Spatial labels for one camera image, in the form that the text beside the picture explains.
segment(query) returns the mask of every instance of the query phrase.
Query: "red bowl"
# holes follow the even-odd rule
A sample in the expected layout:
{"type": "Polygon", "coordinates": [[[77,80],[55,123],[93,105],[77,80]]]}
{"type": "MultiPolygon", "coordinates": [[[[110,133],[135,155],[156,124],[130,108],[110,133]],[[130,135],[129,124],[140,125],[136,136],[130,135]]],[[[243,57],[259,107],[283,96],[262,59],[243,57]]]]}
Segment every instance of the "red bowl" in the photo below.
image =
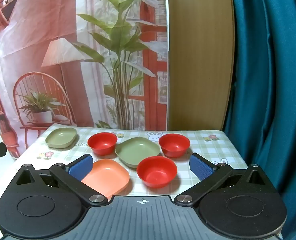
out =
{"type": "Polygon", "coordinates": [[[88,146],[92,149],[94,154],[108,155],[115,150],[117,143],[117,136],[109,132],[100,132],[92,135],[88,139],[88,146]]]}
{"type": "Polygon", "coordinates": [[[161,188],[176,177],[177,166],[168,158],[153,156],[143,159],[138,164],[137,174],[146,186],[161,188]]]}
{"type": "Polygon", "coordinates": [[[190,141],[181,134],[168,133],[160,137],[159,145],[164,155],[170,158],[178,158],[186,153],[190,147],[190,141]]]}

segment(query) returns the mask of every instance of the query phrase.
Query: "red window frame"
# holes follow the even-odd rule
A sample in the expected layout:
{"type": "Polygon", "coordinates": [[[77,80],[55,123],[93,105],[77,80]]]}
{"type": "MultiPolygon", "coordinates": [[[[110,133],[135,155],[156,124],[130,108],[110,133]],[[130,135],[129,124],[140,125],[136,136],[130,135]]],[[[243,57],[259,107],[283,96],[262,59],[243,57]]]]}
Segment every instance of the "red window frame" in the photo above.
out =
{"type": "MultiPolygon", "coordinates": [[[[140,19],[156,23],[155,8],[141,2],[140,19]]],[[[152,26],[142,24],[142,41],[156,41],[157,33],[166,33],[166,26],[152,26]]],[[[142,100],[145,104],[145,129],[162,131],[166,130],[167,105],[158,102],[158,71],[167,72],[167,62],[158,61],[158,55],[151,50],[143,50],[144,67],[148,68],[156,77],[144,75],[144,96],[129,96],[130,99],[142,100]]]]}

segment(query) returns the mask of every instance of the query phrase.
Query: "checkered tablecloth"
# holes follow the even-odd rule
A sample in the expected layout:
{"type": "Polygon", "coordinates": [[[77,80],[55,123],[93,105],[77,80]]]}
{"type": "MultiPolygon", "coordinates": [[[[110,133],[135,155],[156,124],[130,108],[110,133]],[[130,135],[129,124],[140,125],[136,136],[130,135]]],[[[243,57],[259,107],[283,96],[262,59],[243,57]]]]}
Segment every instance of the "checkered tablecloth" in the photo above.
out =
{"type": "MultiPolygon", "coordinates": [[[[118,142],[121,143],[133,137],[145,137],[151,141],[158,143],[158,139],[166,134],[173,132],[158,132],[158,131],[126,131],[126,130],[111,130],[99,128],[75,127],[78,137],[73,145],[67,149],[59,150],[48,148],[45,143],[45,138],[56,128],[66,127],[59,124],[52,125],[46,130],[19,158],[21,162],[31,163],[45,159],[60,159],[63,163],[70,163],[78,157],[89,153],[94,161],[101,159],[92,153],[92,150],[87,146],[88,138],[98,132],[114,132],[118,137],[118,142]]],[[[136,169],[125,166],[118,157],[114,154],[104,156],[120,163],[130,174],[130,182],[128,187],[120,193],[120,195],[170,195],[174,198],[179,193],[189,189],[200,180],[189,169],[189,157],[191,152],[195,152],[205,157],[213,163],[225,162],[235,169],[246,169],[247,165],[229,141],[227,136],[222,131],[176,131],[175,133],[186,136],[191,143],[190,150],[181,158],[172,159],[178,168],[177,177],[166,187],[161,189],[148,189],[139,179],[136,169]]]]}

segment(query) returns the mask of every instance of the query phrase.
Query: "table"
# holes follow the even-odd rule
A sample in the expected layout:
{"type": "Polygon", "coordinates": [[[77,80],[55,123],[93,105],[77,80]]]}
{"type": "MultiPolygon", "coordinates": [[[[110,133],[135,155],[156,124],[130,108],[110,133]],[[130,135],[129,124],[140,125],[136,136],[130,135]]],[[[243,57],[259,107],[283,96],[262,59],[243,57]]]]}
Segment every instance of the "table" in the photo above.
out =
{"type": "Polygon", "coordinates": [[[166,133],[174,133],[170,131],[126,131],[100,128],[74,127],[77,130],[77,138],[75,142],[66,149],[49,148],[45,143],[45,138],[55,129],[61,127],[71,127],[60,124],[53,124],[49,127],[25,152],[24,154],[8,169],[8,171],[0,178],[0,197],[8,186],[19,168],[30,163],[35,169],[48,169],[56,163],[68,164],[80,156],[89,153],[93,157],[94,162],[109,158],[117,161],[130,174],[130,181],[125,190],[119,195],[145,196],[145,195],[170,195],[173,199],[175,196],[189,189],[200,180],[190,171],[189,157],[192,152],[198,153],[212,163],[225,162],[234,169],[246,169],[247,165],[237,152],[235,147],[229,141],[222,131],[176,131],[175,133],[186,136],[191,143],[190,149],[181,158],[172,159],[178,168],[176,178],[166,187],[161,189],[149,189],[138,178],[136,170],[125,166],[115,155],[115,153],[107,156],[96,156],[87,146],[88,138],[98,132],[113,132],[117,135],[117,143],[121,143],[133,137],[145,137],[155,143],[166,133]]]}

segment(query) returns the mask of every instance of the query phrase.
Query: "green plate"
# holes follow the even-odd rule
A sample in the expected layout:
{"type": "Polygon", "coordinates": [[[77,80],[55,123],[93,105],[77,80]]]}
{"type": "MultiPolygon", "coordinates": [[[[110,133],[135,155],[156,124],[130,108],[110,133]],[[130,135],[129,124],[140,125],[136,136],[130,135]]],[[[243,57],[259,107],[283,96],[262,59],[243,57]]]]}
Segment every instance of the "green plate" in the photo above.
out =
{"type": "Polygon", "coordinates": [[[58,128],[53,130],[45,139],[48,147],[63,149],[73,143],[77,136],[74,128],[58,128]]]}
{"type": "Polygon", "coordinates": [[[157,156],[160,148],[146,138],[135,137],[116,145],[115,153],[127,166],[136,168],[143,159],[157,156]]]}

